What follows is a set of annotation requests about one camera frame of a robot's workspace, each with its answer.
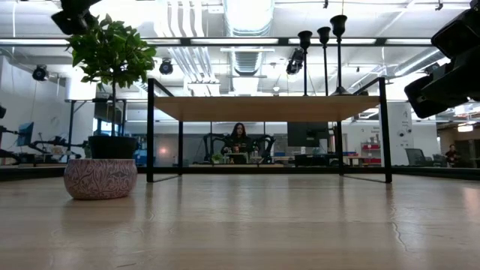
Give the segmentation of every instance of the green leaves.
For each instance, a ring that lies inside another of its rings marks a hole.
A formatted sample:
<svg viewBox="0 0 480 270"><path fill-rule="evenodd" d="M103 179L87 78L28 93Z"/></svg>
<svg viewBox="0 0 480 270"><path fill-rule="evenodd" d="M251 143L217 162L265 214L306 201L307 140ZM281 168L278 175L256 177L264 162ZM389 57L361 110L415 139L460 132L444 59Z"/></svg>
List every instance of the green leaves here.
<svg viewBox="0 0 480 270"><path fill-rule="evenodd" d="M73 35L67 39L72 48L72 65L79 65L85 76L82 82L115 81L120 87L130 87L134 82L147 80L147 71L155 67L155 48L150 47L131 26L113 21L106 15L96 22L87 34Z"/></svg>

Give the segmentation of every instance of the wooden table surface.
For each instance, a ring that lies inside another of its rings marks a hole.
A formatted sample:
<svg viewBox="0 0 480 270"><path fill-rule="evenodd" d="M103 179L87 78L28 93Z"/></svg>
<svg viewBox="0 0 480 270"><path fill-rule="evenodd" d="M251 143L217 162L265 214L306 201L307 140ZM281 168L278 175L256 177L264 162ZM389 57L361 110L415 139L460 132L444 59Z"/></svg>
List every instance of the wooden table surface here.
<svg viewBox="0 0 480 270"><path fill-rule="evenodd" d="M129 197L76 201L46 178L0 198L2 270L479 269L478 181L140 176Z"/></svg>
<svg viewBox="0 0 480 270"><path fill-rule="evenodd" d="M380 103L379 97L156 97L183 122L336 122Z"/></svg>

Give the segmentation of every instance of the patterned flower pot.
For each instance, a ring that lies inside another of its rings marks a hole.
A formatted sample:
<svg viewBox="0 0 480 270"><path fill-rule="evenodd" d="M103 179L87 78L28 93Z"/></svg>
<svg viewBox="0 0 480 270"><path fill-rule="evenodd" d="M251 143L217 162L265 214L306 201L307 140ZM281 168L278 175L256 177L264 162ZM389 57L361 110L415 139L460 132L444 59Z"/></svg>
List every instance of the patterned flower pot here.
<svg viewBox="0 0 480 270"><path fill-rule="evenodd" d="M64 183L78 200L105 200L127 196L137 183L135 160L70 160Z"/></svg>

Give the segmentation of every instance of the camera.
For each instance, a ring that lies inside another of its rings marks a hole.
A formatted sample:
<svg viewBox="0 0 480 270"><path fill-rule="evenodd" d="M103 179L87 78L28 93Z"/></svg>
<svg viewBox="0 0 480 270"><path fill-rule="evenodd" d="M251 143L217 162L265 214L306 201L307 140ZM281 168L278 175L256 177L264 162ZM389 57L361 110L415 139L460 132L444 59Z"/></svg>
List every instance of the camera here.
<svg viewBox="0 0 480 270"><path fill-rule="evenodd" d="M286 73L289 75L295 75L303 68L303 49L295 48L295 51L288 61L286 66Z"/></svg>
<svg viewBox="0 0 480 270"><path fill-rule="evenodd" d="M173 72L172 59L163 58L160 65L160 73L163 75L170 75Z"/></svg>
<svg viewBox="0 0 480 270"><path fill-rule="evenodd" d="M37 65L37 68L33 70L31 76L33 77L33 80L36 80L38 82L45 82L46 80L48 80L50 74L47 71L47 66L45 64L39 64Z"/></svg>
<svg viewBox="0 0 480 270"><path fill-rule="evenodd" d="M3 119L5 117L5 113L7 113L7 108L3 107L0 104L0 119Z"/></svg>
<svg viewBox="0 0 480 270"><path fill-rule="evenodd" d="M83 35L96 19L89 8L101 0L61 0L62 11L52 15L52 20L66 35Z"/></svg>
<svg viewBox="0 0 480 270"><path fill-rule="evenodd" d="M471 1L469 10L431 38L432 45L451 61L431 68L427 76L405 87L405 94L418 117L427 118L469 100L480 101L476 82L480 63L479 8L479 0Z"/></svg>

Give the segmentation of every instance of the wooden shelf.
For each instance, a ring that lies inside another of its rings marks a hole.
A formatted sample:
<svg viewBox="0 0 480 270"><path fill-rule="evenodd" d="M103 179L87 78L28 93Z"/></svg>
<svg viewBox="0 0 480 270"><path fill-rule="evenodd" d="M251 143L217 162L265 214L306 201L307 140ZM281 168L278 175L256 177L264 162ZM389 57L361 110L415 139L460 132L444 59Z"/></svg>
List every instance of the wooden shelf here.
<svg viewBox="0 0 480 270"><path fill-rule="evenodd" d="M336 122L380 103L379 97L156 97L183 122Z"/></svg>

